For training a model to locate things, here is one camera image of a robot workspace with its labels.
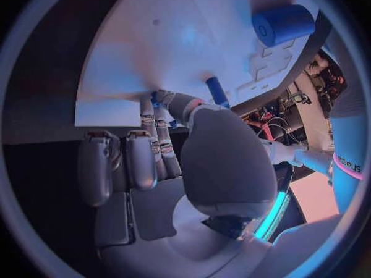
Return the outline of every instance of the pink band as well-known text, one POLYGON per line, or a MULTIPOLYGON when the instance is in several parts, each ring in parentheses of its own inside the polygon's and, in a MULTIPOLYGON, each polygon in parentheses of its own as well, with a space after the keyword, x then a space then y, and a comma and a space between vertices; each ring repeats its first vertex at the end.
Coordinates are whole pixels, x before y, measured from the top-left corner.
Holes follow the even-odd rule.
POLYGON ((354 172, 353 170, 349 170, 346 166, 344 166, 338 159, 337 155, 334 154, 334 163, 339 167, 340 170, 344 171, 348 175, 354 177, 355 179, 362 180, 363 176, 361 173, 354 172))

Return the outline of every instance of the blue glowing light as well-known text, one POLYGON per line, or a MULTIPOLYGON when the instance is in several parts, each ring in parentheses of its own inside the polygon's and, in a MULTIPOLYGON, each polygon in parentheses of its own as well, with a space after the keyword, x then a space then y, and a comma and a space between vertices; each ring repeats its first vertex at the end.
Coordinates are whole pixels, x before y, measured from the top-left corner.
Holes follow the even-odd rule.
POLYGON ((283 204, 285 196, 286 196, 285 192, 279 192, 278 193, 276 202, 273 205, 271 211, 269 212, 267 217, 264 219, 263 223, 260 225, 260 227, 255 232, 255 236, 257 238, 263 238, 264 237, 264 235, 266 234, 266 232, 270 228, 272 222, 275 220, 275 218, 276 218, 276 216, 279 212, 279 209, 281 208, 281 206, 283 204))

